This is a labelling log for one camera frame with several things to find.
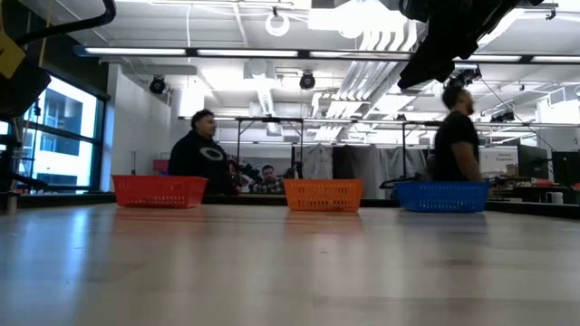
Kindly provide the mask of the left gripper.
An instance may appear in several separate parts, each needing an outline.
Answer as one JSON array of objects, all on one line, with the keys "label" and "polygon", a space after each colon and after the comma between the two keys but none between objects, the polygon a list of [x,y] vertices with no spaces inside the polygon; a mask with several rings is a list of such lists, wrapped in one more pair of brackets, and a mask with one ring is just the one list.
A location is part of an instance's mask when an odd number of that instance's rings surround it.
[{"label": "left gripper", "polygon": [[0,31],[0,120],[25,114],[51,82],[51,76]]}]

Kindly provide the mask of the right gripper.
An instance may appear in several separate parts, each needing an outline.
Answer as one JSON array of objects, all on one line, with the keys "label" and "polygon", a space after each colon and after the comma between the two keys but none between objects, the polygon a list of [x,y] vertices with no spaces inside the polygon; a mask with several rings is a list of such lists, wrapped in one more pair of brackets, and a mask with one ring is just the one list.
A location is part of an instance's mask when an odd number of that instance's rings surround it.
[{"label": "right gripper", "polygon": [[446,81],[454,59],[468,59],[479,39],[521,4],[538,6],[544,0],[399,0],[407,18],[425,23],[427,34],[400,74],[398,86],[408,89],[436,80]]}]

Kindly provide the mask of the large window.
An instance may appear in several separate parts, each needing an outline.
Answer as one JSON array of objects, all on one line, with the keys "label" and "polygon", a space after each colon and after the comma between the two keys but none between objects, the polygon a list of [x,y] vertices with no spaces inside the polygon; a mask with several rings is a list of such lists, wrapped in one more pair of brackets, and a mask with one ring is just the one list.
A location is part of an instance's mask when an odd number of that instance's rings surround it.
[{"label": "large window", "polygon": [[23,117],[0,122],[0,135],[21,142],[10,169],[43,181],[46,193],[81,194],[96,187],[105,104],[53,77]]}]

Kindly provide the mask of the black shelf rack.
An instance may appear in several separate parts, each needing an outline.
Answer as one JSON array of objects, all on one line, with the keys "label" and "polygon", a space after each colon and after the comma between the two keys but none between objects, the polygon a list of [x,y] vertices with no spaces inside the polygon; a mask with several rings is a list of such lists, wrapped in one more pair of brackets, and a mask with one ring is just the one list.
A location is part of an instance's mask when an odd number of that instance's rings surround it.
[{"label": "black shelf rack", "polygon": [[50,185],[40,179],[26,177],[14,172],[15,151],[21,148],[22,143],[14,135],[0,135],[0,193],[14,193],[13,184],[22,183],[33,190],[91,190],[90,186],[56,186]]}]

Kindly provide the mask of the white ceiling pipes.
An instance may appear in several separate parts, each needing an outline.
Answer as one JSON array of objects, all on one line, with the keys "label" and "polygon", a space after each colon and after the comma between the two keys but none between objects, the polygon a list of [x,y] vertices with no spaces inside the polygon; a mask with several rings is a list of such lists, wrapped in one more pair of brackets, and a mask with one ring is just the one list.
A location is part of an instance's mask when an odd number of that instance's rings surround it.
[{"label": "white ceiling pipes", "polygon": [[[410,51],[417,42],[418,25],[414,21],[391,22],[378,31],[364,31],[362,33],[360,51]],[[354,113],[363,105],[369,104],[373,109],[373,95],[389,79],[392,71],[401,65],[401,62],[388,62],[380,59],[378,62],[352,62],[343,83],[333,96],[333,101],[324,118],[327,120],[358,119]]]}]

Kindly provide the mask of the person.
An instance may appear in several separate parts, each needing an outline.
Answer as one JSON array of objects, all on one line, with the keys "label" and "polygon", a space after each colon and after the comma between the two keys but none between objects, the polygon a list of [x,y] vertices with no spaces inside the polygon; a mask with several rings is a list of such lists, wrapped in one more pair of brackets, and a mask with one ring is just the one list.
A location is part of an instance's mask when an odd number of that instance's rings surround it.
[{"label": "person", "polygon": [[197,111],[191,119],[191,131],[170,152],[168,174],[206,179],[208,196],[235,196],[238,190],[229,172],[227,153],[214,141],[216,130],[214,113]]},{"label": "person", "polygon": [[283,194],[284,180],[279,177],[271,165],[262,167],[262,181],[255,183],[251,190],[258,194]]},{"label": "person", "polygon": [[481,182],[479,136],[470,118],[474,100],[463,87],[448,85],[442,101],[449,114],[435,135],[431,177],[434,181]]}]

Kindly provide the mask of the white sign board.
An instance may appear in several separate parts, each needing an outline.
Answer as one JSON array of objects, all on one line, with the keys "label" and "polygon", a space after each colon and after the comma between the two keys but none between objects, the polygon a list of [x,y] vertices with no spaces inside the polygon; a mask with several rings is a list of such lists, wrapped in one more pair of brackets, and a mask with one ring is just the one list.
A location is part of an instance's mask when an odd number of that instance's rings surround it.
[{"label": "white sign board", "polygon": [[518,175],[516,148],[481,148],[479,158],[480,170],[484,177],[515,177]]}]

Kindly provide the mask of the gray curtain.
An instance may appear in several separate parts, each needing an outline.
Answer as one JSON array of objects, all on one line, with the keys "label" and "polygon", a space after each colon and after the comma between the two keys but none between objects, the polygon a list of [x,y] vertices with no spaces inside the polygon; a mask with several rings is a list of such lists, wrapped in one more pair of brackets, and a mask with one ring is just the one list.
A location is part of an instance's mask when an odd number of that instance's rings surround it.
[{"label": "gray curtain", "polygon": [[379,149],[379,154],[385,180],[413,177],[416,173],[424,172],[427,165],[421,149]]}]

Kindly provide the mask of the black monitor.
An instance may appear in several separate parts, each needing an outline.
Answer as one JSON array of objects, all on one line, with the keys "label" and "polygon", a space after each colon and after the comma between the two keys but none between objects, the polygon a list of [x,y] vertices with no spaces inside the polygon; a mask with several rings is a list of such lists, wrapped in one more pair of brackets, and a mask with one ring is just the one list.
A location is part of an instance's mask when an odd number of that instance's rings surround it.
[{"label": "black monitor", "polygon": [[517,146],[518,175],[520,177],[549,179],[547,151],[526,145]]},{"label": "black monitor", "polygon": [[552,164],[557,184],[575,186],[580,183],[580,151],[553,151]]}]

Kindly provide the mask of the dark gray cloth cover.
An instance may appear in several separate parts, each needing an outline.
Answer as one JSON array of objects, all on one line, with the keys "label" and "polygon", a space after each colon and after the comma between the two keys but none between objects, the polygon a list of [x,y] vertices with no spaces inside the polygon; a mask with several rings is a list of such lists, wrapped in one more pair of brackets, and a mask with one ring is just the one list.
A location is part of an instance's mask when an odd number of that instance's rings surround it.
[{"label": "dark gray cloth cover", "polygon": [[363,199],[382,199],[383,172],[376,147],[333,147],[333,178],[360,179]]}]

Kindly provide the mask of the blue plastic basket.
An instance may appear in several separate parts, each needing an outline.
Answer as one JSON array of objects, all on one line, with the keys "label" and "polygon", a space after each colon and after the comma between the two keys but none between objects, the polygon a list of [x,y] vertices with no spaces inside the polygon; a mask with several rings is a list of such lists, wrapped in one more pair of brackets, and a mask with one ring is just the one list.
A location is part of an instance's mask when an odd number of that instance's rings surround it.
[{"label": "blue plastic basket", "polygon": [[489,183],[399,182],[394,186],[402,208],[422,213],[479,213],[485,210]]}]

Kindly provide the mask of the red plastic basket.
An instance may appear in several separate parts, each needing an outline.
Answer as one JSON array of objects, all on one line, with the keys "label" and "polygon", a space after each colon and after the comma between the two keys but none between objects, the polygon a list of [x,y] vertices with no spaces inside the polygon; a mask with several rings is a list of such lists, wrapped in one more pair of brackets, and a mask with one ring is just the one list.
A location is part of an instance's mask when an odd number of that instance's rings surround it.
[{"label": "red plastic basket", "polygon": [[192,208],[201,204],[207,180],[203,177],[112,177],[116,202],[124,207]]}]

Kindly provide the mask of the overhead light bar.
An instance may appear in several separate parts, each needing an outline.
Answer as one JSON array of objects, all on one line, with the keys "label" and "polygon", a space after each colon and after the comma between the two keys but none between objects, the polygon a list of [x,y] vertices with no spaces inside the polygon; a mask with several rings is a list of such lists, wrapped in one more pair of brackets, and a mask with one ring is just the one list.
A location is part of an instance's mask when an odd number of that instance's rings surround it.
[{"label": "overhead light bar", "polygon": [[[209,59],[296,59],[362,62],[407,62],[411,52],[402,51],[350,51],[350,50],[288,50],[249,48],[175,48],[175,47],[98,47],[77,45],[73,48],[80,57],[168,57],[168,58],[209,58]],[[580,54],[504,54],[474,53],[465,60],[484,64],[539,64],[539,65],[580,65]]]}]

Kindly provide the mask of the light gray cloth cover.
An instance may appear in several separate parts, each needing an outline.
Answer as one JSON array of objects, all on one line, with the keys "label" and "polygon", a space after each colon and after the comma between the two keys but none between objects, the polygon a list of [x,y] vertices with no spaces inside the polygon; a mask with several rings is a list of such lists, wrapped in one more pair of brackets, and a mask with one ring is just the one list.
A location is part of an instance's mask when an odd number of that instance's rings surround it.
[{"label": "light gray cloth cover", "polygon": [[306,179],[333,178],[333,148],[317,144],[304,147],[303,175]]}]

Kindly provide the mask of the orange plastic basket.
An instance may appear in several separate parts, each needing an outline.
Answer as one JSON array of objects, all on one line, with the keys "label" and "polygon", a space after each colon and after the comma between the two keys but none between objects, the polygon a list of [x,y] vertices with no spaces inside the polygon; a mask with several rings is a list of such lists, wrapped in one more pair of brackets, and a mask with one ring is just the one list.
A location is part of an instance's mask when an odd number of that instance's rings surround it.
[{"label": "orange plastic basket", "polygon": [[284,187],[294,211],[356,212],[363,196],[360,179],[286,179]]}]

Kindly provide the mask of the black background rig frame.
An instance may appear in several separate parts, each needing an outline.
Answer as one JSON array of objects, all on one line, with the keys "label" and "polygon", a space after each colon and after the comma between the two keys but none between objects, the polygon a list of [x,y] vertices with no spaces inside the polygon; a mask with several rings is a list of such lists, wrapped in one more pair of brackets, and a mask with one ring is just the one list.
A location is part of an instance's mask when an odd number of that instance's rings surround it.
[{"label": "black background rig frame", "polygon": [[[281,177],[284,182],[286,179],[295,179],[298,177],[299,179],[303,178],[303,161],[295,161],[295,151],[294,146],[296,144],[299,145],[300,154],[303,154],[304,151],[304,133],[305,133],[305,120],[300,118],[279,118],[279,117],[237,117],[237,154],[236,154],[236,165],[237,165],[237,173],[239,176],[246,175],[250,178],[247,184],[247,188],[251,194],[258,194],[253,193],[251,187],[257,183],[262,181],[262,169],[259,172],[255,172],[249,165],[242,165],[241,161],[241,145],[242,140],[241,137],[243,133],[246,131],[242,129],[242,123],[248,121],[249,124],[247,125],[250,128],[255,122],[261,122],[263,124],[275,124],[276,126],[281,126],[282,124],[289,125],[292,129],[295,130],[295,133],[298,137],[298,141],[262,141],[262,140],[251,140],[248,141],[247,144],[250,145],[271,145],[271,146],[284,146],[287,145],[291,149],[291,166],[285,172],[284,175],[279,176]],[[283,194],[264,194],[264,195],[283,195]]]},{"label": "black background rig frame", "polygon": [[402,176],[407,177],[407,162],[406,162],[406,154],[407,154],[407,146],[406,146],[406,138],[407,133],[411,133],[411,129],[407,129],[408,126],[422,126],[426,128],[438,128],[441,125],[441,121],[437,120],[406,120],[401,125],[401,135],[402,135],[402,145],[401,145],[401,161],[402,161]]}]

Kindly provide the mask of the black aluminium table frame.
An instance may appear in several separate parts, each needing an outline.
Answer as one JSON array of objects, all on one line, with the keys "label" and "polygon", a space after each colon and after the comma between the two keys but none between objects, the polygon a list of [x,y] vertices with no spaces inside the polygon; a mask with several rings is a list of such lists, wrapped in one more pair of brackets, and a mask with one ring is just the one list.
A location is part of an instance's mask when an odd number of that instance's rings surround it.
[{"label": "black aluminium table frame", "polygon": [[[0,193],[0,211],[5,211],[7,193]],[[47,208],[59,206],[88,206],[111,204],[116,202],[113,193],[98,194],[19,194],[17,208]],[[204,197],[203,204],[234,205],[234,206],[285,206],[286,200],[281,196],[238,196],[238,197]],[[528,202],[488,201],[486,210],[489,212],[509,213],[517,215],[544,216],[575,220],[580,222],[580,205],[545,204]]]}]

